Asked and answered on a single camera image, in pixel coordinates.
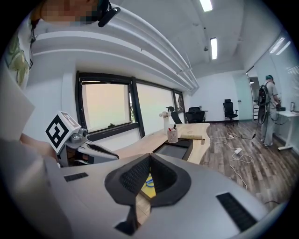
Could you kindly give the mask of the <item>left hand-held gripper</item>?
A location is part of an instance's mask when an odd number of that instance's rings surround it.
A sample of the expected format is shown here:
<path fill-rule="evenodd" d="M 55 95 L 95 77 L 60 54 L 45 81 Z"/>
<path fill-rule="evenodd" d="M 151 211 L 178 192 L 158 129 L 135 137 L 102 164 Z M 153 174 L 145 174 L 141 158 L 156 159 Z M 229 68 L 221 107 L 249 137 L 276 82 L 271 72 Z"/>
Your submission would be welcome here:
<path fill-rule="evenodd" d="M 70 114 L 59 111 L 45 133 L 58 157 L 59 167 L 90 165 L 93 161 L 114 161 L 119 156 L 113 151 L 87 142 L 87 130 Z"/>

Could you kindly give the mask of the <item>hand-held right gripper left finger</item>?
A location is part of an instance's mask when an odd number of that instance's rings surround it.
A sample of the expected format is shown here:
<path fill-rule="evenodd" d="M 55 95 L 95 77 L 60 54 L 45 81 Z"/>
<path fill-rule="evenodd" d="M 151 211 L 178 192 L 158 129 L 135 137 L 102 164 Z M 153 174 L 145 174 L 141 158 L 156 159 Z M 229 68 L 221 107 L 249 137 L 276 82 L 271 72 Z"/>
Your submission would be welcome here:
<path fill-rule="evenodd" d="M 150 156 L 69 168 L 44 160 L 44 232 L 51 239 L 148 239 L 150 223 L 137 225 L 136 194 L 148 176 Z"/>

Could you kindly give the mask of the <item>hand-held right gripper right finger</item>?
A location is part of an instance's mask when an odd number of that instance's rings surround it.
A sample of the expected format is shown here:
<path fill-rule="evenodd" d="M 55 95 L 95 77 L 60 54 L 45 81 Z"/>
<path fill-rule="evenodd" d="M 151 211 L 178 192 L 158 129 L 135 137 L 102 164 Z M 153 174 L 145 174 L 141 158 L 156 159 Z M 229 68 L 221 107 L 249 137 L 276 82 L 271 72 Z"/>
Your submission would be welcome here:
<path fill-rule="evenodd" d="M 185 169 L 192 184 L 175 205 L 151 208 L 149 217 L 136 232 L 138 239 L 255 239 L 277 220 L 277 210 L 269 211 L 223 174 L 181 159 L 162 158 Z M 257 223 L 241 232 L 217 199 L 217 195 L 224 193 L 230 193 Z"/>

